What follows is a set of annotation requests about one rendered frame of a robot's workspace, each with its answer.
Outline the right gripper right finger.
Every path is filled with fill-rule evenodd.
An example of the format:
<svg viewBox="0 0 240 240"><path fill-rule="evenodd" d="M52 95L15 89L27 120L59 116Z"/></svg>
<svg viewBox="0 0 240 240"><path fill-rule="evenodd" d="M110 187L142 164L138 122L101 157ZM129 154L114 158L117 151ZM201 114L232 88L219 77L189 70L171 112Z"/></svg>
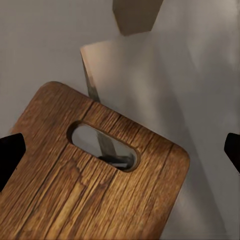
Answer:
<svg viewBox="0 0 240 240"><path fill-rule="evenodd" d="M240 173L240 135L229 133L227 135L224 151Z"/></svg>

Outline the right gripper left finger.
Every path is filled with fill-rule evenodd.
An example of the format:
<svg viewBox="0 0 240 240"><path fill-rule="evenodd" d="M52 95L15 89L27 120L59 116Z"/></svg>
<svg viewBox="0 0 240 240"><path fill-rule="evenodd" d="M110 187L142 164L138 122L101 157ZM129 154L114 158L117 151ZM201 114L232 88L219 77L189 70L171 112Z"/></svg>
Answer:
<svg viewBox="0 0 240 240"><path fill-rule="evenodd" d="M26 152L21 133L0 138L0 193Z"/></svg>

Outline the cutting board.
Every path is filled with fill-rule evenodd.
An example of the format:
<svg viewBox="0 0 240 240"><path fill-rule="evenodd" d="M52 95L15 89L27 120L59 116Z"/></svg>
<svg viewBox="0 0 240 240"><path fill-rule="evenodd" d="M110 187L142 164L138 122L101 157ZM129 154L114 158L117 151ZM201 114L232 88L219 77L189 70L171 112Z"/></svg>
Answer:
<svg viewBox="0 0 240 240"><path fill-rule="evenodd" d="M86 123L133 148L121 171L75 146ZM68 85L49 81L8 136L26 152L0 193L0 240L159 240L187 176L190 157L164 136Z"/></svg>

